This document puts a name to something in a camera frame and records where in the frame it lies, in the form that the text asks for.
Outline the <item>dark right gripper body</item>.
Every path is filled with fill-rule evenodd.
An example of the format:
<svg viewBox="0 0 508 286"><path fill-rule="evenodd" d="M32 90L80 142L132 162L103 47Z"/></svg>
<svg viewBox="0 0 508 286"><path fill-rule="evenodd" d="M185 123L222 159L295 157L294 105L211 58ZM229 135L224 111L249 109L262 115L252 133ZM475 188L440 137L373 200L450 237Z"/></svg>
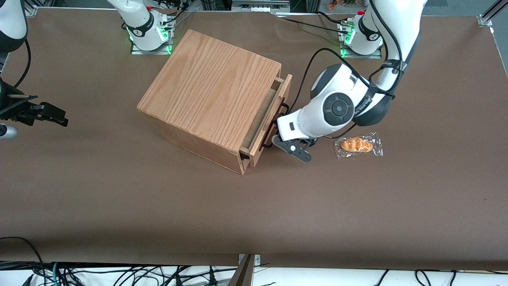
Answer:
<svg viewBox="0 0 508 286"><path fill-rule="evenodd" d="M30 100L36 99L38 96L25 95L22 91L3 80L0 80L0 86L0 119L2 121L33 124L35 119L25 116L25 113L31 115L33 103Z"/></svg>

